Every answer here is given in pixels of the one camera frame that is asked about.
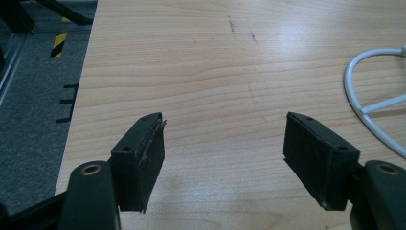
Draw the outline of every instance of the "black stand leg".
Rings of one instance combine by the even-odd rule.
[[[43,5],[46,8],[49,8],[53,12],[56,12],[72,22],[75,22],[79,25],[91,25],[93,24],[93,19],[87,18],[71,9],[63,6],[56,0],[36,0],[39,4]]]
[[[3,51],[1,50],[1,47],[0,47],[0,73],[3,70],[5,64],[6,64],[6,61],[4,60]]]

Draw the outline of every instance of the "black metal frame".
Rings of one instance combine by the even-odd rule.
[[[78,25],[93,24],[92,18],[87,18],[65,7],[56,0],[35,0],[53,12],[68,18]],[[17,0],[0,1],[0,17],[6,22],[13,33],[31,33],[34,22]]]
[[[0,229],[121,229],[121,211],[145,212],[165,158],[161,113],[125,134],[108,162],[75,168],[66,192],[9,216],[0,204]]]

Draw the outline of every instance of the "wood grain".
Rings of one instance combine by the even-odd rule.
[[[314,117],[362,151],[406,167],[358,120],[343,73],[357,54],[400,47],[406,2],[100,0],[56,192],[104,159],[140,117],[161,111],[166,160],[147,213],[124,229],[350,229],[283,162],[288,111]],[[355,70],[362,104],[405,92],[405,60]],[[406,145],[406,107],[375,115]]]

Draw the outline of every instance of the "black plastic part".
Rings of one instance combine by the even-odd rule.
[[[161,113],[138,120],[111,150],[117,203],[121,211],[145,212],[165,158]]]
[[[64,198],[65,193],[56,195],[11,217],[1,205],[0,229],[56,229]]]
[[[69,179],[58,229],[120,228],[110,165],[93,161],[75,168]]]
[[[362,178],[378,229],[406,229],[406,171],[383,161],[369,161]]]
[[[283,154],[321,207],[345,210],[344,186],[357,168],[358,149],[315,119],[289,112]]]
[[[0,0],[0,17],[14,33],[29,33],[33,30],[34,22],[18,1]]]
[[[87,18],[75,11],[72,11],[71,9],[63,6],[61,3],[55,1],[55,0],[35,0],[39,4],[43,5],[46,8],[49,8],[50,10],[58,13],[61,16],[64,16],[71,20],[72,22],[75,22],[79,25],[91,25],[93,24],[93,19]]]

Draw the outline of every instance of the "yellow and black hazard tape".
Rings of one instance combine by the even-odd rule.
[[[69,19],[63,17],[62,22],[68,22]],[[65,44],[66,37],[68,36],[67,32],[62,32],[56,35],[54,47],[51,51],[51,58],[60,58],[62,56],[63,45]]]

